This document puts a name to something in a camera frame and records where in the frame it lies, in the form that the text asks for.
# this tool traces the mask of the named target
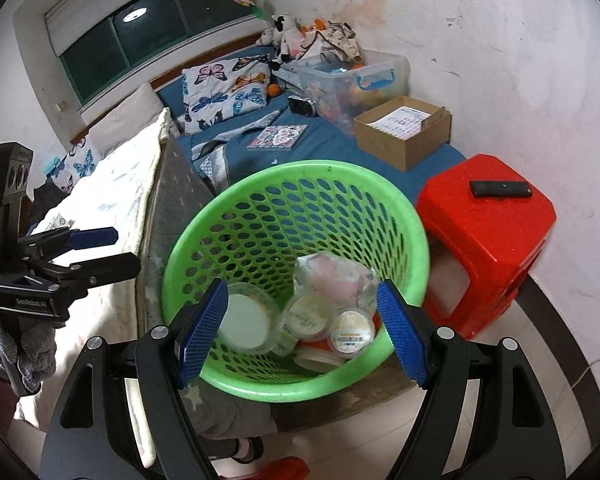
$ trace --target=basket rim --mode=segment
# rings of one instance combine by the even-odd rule
[[[319,168],[323,174],[327,175],[334,170],[353,172],[357,180],[362,179],[373,182],[375,186],[382,186],[383,194],[389,195],[391,199],[392,215],[400,218],[400,224],[403,225],[406,231],[405,244],[407,247],[410,247],[410,259],[407,271],[402,281],[395,285],[407,303],[415,306],[422,305],[429,279],[429,245],[422,222],[413,204],[409,202],[407,197],[394,184],[367,168],[336,160],[301,160],[267,168],[244,178],[216,196],[191,220],[171,251],[171,256],[164,269],[162,281],[163,315],[166,305],[173,304],[171,296],[166,294],[165,291],[172,290],[172,286],[177,286],[180,279],[180,276],[174,275],[175,269],[178,266],[176,262],[178,258],[173,258],[172,256],[183,251],[187,239],[197,230],[198,224],[204,221],[203,219],[208,218],[208,216],[220,216],[224,213],[227,202],[240,202],[240,200],[244,200],[245,192],[247,190],[253,192],[253,185],[260,184],[259,181],[263,178],[273,180],[278,177],[282,182],[288,179],[290,170],[297,168],[309,171]],[[164,321],[168,323],[171,319],[165,317]],[[219,390],[245,399],[263,402],[298,402],[332,394],[350,386],[371,373],[393,352],[394,346],[386,329],[382,326],[374,341],[361,355],[331,372],[307,378],[304,381],[270,384],[239,380],[229,378],[222,372],[206,366],[206,364],[202,369],[200,377]]]

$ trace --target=tile floor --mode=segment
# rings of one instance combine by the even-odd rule
[[[589,435],[575,396],[538,330],[517,303],[475,339],[495,344],[503,336],[512,336],[520,343],[538,376],[554,415],[569,474],[590,451]],[[470,381],[446,470],[462,463],[474,420],[477,393],[478,381]],[[228,459],[216,461],[214,465],[222,476],[239,478],[258,471],[273,460],[295,455],[309,464],[308,480],[381,480],[402,448],[423,398],[422,390],[412,388],[368,412],[321,428],[266,436],[266,455],[257,463],[242,466]],[[37,471],[44,434],[23,422],[14,421],[9,441],[24,462]]]

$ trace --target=cardboard box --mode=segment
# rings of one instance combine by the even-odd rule
[[[399,139],[369,126],[369,123],[385,117],[401,106],[430,114],[422,121],[422,130],[413,137]],[[384,160],[398,170],[407,171],[449,142],[451,113],[444,107],[400,96],[353,119],[353,133],[361,150]]]

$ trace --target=butterfly pillow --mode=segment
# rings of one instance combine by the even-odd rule
[[[89,136],[75,144],[68,155],[60,160],[48,175],[65,193],[71,193],[78,181],[90,176],[104,155],[89,140]]]
[[[185,131],[195,134],[267,104],[267,56],[214,61],[182,71]]]

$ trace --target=green plastic basket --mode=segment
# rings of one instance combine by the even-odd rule
[[[253,283],[282,303],[293,289],[296,256],[321,250],[373,267],[394,280],[408,303],[422,304],[429,247],[411,203],[365,168],[309,160],[245,178],[191,221],[164,272],[164,320],[171,322],[184,304],[199,300],[214,277]],[[201,377],[245,399],[297,402],[353,384],[393,351],[382,327],[361,355],[315,376],[270,356],[232,352],[216,339]]]

